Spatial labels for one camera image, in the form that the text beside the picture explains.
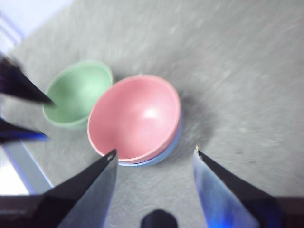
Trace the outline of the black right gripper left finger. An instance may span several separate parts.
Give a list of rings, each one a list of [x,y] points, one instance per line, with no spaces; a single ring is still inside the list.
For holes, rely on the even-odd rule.
[[[113,195],[118,168],[116,150],[43,194],[37,228],[101,228]]]

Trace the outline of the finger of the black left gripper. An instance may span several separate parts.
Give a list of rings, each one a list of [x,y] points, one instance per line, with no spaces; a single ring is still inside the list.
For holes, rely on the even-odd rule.
[[[45,140],[48,137],[40,132],[28,128],[10,124],[3,118],[0,119],[0,142],[12,142],[17,140]]]
[[[5,56],[0,58],[0,92],[36,103],[53,103],[24,75],[17,64]]]

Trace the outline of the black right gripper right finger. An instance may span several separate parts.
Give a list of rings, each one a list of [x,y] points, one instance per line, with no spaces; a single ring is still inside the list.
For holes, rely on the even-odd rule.
[[[196,146],[194,182],[209,228],[281,228],[275,198],[212,160]]]

